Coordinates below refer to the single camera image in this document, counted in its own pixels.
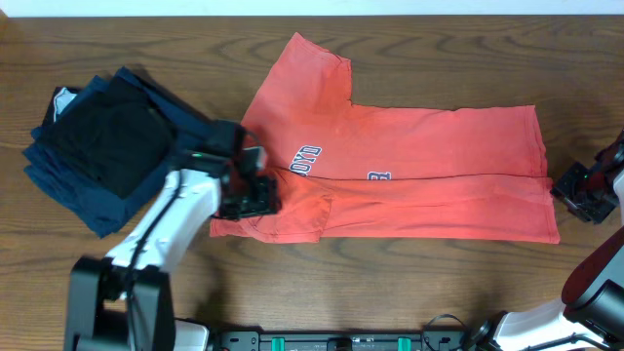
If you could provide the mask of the red printed t-shirt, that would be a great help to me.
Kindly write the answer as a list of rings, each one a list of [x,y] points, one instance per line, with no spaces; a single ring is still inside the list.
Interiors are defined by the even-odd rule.
[[[351,93],[348,58],[291,38],[243,118],[281,208],[215,219],[213,236],[559,242],[533,106],[376,107]]]

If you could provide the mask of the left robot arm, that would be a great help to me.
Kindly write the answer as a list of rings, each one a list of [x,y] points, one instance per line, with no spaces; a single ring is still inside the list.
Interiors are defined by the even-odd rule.
[[[209,350],[207,326],[176,317],[171,275],[211,219],[273,215],[280,204],[267,154],[242,125],[174,157],[164,187],[136,228],[104,258],[81,257],[70,273],[66,350]]]

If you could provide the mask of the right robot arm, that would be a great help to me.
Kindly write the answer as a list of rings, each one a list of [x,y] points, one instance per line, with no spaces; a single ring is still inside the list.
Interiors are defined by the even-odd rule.
[[[623,135],[586,168],[576,162],[551,194],[584,222],[602,223],[623,209]],[[570,274],[561,296],[525,312],[502,312],[466,340],[474,350],[623,348],[623,230],[618,229]]]

